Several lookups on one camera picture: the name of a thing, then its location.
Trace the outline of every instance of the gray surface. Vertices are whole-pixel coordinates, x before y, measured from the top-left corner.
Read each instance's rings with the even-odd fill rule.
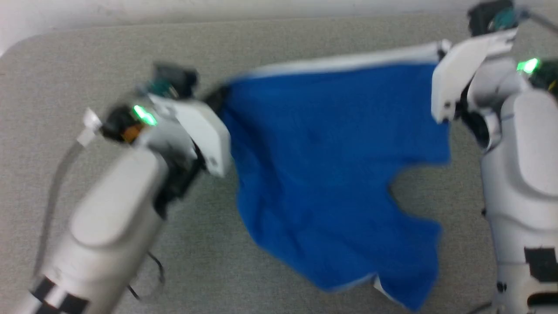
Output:
[[[558,19],[558,8],[546,11]],[[0,59],[0,311],[28,287],[46,192],[57,162],[81,130],[85,107],[102,111],[148,78],[153,60],[194,65],[201,88],[277,61],[373,51],[466,38],[459,15],[207,23],[102,28],[51,34],[16,45]],[[557,41],[521,30],[516,55],[553,55]],[[455,123],[453,163],[409,170],[394,193],[405,211],[439,220],[440,279],[423,313],[462,313],[490,298],[494,257],[479,177],[480,152]],[[119,153],[96,141],[63,186],[53,238],[73,205]],[[165,293],[148,304],[126,295],[116,313],[406,313],[365,284],[318,291],[251,241],[235,210],[236,178],[201,177],[171,210],[154,252],[165,265]],[[147,292],[146,266],[136,283]]]

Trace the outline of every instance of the blue fabric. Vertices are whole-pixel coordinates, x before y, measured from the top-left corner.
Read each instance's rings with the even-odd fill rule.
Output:
[[[435,64],[238,78],[222,113],[254,241],[333,291],[366,275],[418,310],[437,277],[441,227],[402,213],[402,169],[450,159],[430,115]]]

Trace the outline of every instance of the blue cloth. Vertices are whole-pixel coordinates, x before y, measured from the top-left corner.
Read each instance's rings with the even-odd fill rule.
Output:
[[[402,169],[450,159],[430,114],[435,64],[398,64],[230,83],[222,113],[254,241],[319,288],[366,275],[418,310],[438,271],[438,223],[402,213]]]

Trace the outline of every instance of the gray tabletop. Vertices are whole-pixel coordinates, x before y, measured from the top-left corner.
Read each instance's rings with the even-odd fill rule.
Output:
[[[558,5],[546,13],[558,20]],[[24,41],[0,58],[0,311],[30,285],[46,193],[58,161],[98,112],[147,79],[154,60],[192,65],[200,91],[255,66],[375,51],[468,36],[461,15],[407,15],[291,21],[97,28]],[[556,55],[558,39],[520,30],[518,59]],[[423,313],[460,313],[490,299],[495,267],[479,175],[480,151],[459,123],[453,163],[402,173],[393,191],[404,211],[440,221],[440,278]],[[49,248],[71,210],[121,152],[96,140],[62,188]],[[406,313],[370,284],[326,294],[255,246],[235,209],[236,176],[201,176],[175,204],[153,252],[167,270],[164,294],[138,303],[126,294],[116,313]],[[156,280],[146,263],[135,286]]]

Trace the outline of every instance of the white cable connector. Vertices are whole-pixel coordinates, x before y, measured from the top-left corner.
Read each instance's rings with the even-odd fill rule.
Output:
[[[85,129],[83,129],[76,140],[83,147],[87,147],[87,145],[95,139],[97,131],[103,126],[103,123],[99,119],[99,116],[88,107],[83,116],[83,124],[85,125]]]

